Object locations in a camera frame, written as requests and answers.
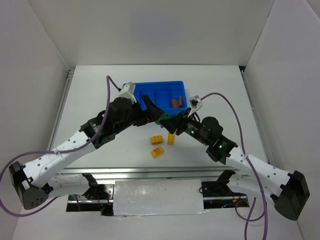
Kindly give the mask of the green lego brick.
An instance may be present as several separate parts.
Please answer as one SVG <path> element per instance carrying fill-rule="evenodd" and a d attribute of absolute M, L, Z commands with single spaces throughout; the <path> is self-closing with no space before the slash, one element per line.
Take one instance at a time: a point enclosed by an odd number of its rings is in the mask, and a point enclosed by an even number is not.
<path fill-rule="evenodd" d="M 169 113 L 165 113 L 164 115 L 162 115 L 158 120 L 155 121 L 155 123 L 157 125 L 161 125 L 161 121 L 162 120 L 166 120 L 166 119 L 170 119 L 171 115 Z"/>

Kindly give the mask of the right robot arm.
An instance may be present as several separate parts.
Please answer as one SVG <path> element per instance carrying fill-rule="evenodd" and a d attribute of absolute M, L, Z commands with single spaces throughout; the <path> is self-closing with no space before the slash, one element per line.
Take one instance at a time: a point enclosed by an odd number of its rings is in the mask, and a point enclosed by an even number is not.
<path fill-rule="evenodd" d="M 235 168 L 257 180 L 257 183 L 252 183 L 235 173 L 227 173 L 225 184 L 231 191 L 255 195 L 264 193 L 265 200 L 283 217 L 292 221 L 299 218 L 310 197 L 306 178 L 301 172 L 279 169 L 245 153 L 223 135 L 223 127 L 215 117 L 207 116 L 198 122 L 182 111 L 175 117 L 162 119 L 160 124 L 171 134 L 186 133 L 206 146 L 206 153 L 214 162 Z"/>

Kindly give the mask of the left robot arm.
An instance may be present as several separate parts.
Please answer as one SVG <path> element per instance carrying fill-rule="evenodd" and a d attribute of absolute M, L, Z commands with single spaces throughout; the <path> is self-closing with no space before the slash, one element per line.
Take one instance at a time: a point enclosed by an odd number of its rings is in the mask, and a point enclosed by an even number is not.
<path fill-rule="evenodd" d="M 62 189 L 63 185 L 54 176 L 71 163 L 113 141 L 130 126 L 155 122 L 164 114 L 146 94 L 142 100 L 146 109 L 142 109 L 137 101 L 119 96 L 108 101 L 104 111 L 88 120 L 54 150 L 33 151 L 32 154 L 40 157 L 24 164 L 14 158 L 8 168 L 23 208 L 32 210 L 42 205 L 51 193 Z"/>

